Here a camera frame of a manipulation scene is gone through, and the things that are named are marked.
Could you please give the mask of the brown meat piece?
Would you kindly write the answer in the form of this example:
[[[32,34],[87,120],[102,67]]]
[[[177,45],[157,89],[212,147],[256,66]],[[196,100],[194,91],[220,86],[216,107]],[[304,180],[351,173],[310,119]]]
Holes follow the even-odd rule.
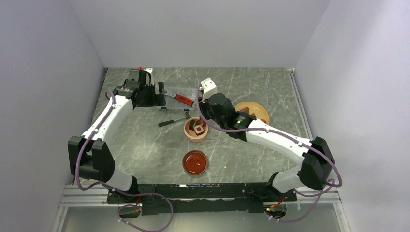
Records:
[[[249,108],[245,107],[243,109],[240,110],[243,113],[249,114]]]

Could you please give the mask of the black sushi roll piece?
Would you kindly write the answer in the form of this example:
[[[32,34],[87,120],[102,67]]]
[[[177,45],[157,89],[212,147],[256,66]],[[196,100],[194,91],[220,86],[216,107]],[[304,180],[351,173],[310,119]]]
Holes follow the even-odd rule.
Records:
[[[188,124],[188,128],[191,131],[193,131],[196,126],[197,126],[197,120],[191,120]]]

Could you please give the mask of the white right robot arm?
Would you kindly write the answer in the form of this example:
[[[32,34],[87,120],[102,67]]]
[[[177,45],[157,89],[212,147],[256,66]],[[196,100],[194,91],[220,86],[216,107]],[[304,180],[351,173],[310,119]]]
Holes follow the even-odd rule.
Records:
[[[323,138],[309,140],[275,129],[255,116],[235,110],[223,93],[208,99],[199,93],[197,100],[201,119],[212,128],[234,139],[270,148],[296,163],[292,169],[271,175],[266,188],[269,199],[277,201],[285,192],[299,187],[323,191],[336,186],[329,178],[335,162]]]

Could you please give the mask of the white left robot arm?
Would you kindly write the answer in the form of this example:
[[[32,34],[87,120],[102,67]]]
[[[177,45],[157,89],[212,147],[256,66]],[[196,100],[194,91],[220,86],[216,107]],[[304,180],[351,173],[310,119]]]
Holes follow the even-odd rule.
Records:
[[[152,71],[152,68],[130,69],[122,85],[106,91],[108,104],[97,120],[82,135],[69,139],[70,170],[80,190],[101,184],[119,192],[127,203],[138,199],[137,178],[117,167],[110,144],[122,121],[135,108],[165,106],[164,83],[154,83]]]

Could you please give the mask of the round pink lunch box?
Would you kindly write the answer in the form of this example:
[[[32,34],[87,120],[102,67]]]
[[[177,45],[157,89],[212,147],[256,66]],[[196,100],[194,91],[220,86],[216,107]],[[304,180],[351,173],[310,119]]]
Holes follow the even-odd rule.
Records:
[[[208,133],[207,124],[199,117],[193,117],[187,120],[184,125],[184,134],[192,142],[204,140]]]

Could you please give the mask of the clear plastic screw box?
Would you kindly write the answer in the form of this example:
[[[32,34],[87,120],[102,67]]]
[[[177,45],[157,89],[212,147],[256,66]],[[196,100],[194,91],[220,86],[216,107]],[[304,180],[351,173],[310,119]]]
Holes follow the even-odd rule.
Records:
[[[192,111],[196,109],[196,90],[186,87],[167,87],[164,90],[165,106],[163,109]]]

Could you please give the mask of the red round lunch box lid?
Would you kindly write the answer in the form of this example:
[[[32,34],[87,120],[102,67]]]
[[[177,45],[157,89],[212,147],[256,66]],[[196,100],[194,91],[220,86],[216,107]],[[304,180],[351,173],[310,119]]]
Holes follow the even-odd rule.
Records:
[[[189,175],[201,175],[208,168],[208,158],[202,151],[189,151],[182,159],[182,167]]]

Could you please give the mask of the tan round plate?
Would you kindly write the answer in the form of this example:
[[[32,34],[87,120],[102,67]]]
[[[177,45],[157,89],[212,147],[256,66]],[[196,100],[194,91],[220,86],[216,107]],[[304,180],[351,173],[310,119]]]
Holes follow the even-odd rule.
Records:
[[[258,119],[264,119],[266,120],[267,124],[270,123],[270,116],[269,113],[265,110],[264,107],[262,107],[261,105],[252,102],[252,101],[244,101],[241,103],[238,103],[235,106],[236,111],[240,111],[243,108],[249,108],[249,114],[251,115],[255,115]]]

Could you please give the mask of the red handled adjustable wrench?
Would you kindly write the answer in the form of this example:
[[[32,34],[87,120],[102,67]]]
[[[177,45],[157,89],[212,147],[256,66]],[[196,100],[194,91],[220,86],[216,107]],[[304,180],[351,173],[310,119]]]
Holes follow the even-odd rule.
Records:
[[[168,90],[165,91],[165,95],[170,96],[172,98],[174,98],[175,100],[189,106],[189,107],[196,107],[196,102],[186,96],[180,95],[180,94],[176,94],[173,92],[170,92]]]

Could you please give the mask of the small black handled hammer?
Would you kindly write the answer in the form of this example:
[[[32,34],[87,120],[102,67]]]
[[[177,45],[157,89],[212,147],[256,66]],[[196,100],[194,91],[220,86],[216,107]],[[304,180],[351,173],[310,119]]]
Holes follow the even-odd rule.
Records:
[[[163,127],[163,126],[170,125],[170,124],[173,124],[173,123],[182,121],[182,120],[190,119],[190,112],[189,112],[189,110],[184,110],[184,113],[185,113],[184,117],[179,118],[179,119],[172,119],[172,120],[160,122],[160,123],[158,124],[158,126],[159,126],[159,127]]]

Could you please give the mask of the aluminium rail on right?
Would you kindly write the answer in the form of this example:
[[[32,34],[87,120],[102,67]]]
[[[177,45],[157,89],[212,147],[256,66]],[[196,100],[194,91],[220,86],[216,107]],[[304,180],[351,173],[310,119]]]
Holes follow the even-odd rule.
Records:
[[[305,130],[305,134],[310,140],[314,140],[315,136],[312,134],[312,130],[311,130],[307,112],[306,112],[306,107],[301,98],[301,94],[300,94],[300,91],[299,91],[299,88],[298,88],[298,85],[295,79],[294,71],[295,71],[295,68],[286,68],[286,74],[289,78],[293,92],[295,94],[295,98],[297,102],[296,104],[298,107],[300,117],[302,119],[302,124]]]

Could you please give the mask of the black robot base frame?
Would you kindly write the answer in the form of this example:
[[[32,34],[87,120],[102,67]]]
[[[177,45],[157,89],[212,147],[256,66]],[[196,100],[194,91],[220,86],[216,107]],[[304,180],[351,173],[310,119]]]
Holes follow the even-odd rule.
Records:
[[[261,213],[268,203],[295,202],[296,194],[275,192],[264,182],[208,184],[140,184],[141,197],[129,197],[110,190],[108,204],[140,203],[142,215],[246,211]]]

